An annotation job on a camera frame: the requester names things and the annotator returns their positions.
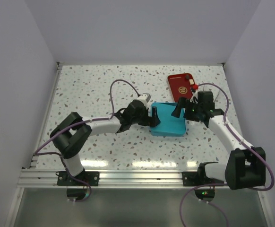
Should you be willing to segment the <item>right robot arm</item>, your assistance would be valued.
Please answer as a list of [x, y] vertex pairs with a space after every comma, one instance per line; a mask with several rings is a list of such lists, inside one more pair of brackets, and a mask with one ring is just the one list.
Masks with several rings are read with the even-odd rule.
[[200, 163], [193, 180], [204, 186], [224, 182], [232, 190], [263, 186], [266, 183], [265, 151], [245, 141], [228, 123], [225, 112], [215, 107], [211, 91], [197, 92], [191, 99], [180, 97], [172, 116], [179, 118], [181, 110], [187, 121], [202, 122], [213, 132], [229, 154], [225, 164]]

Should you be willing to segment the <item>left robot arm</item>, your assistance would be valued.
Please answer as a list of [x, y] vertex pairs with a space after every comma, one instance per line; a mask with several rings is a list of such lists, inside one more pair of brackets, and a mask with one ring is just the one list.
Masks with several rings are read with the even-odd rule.
[[50, 140], [61, 153], [68, 171], [68, 180], [73, 185], [81, 185], [85, 179], [84, 167], [79, 152], [87, 139], [104, 133], [122, 133], [133, 124], [155, 127], [161, 123], [157, 109], [153, 107], [153, 115], [148, 115], [146, 101], [133, 100], [126, 108], [118, 110], [112, 118], [84, 120], [77, 112], [69, 114], [50, 134]]

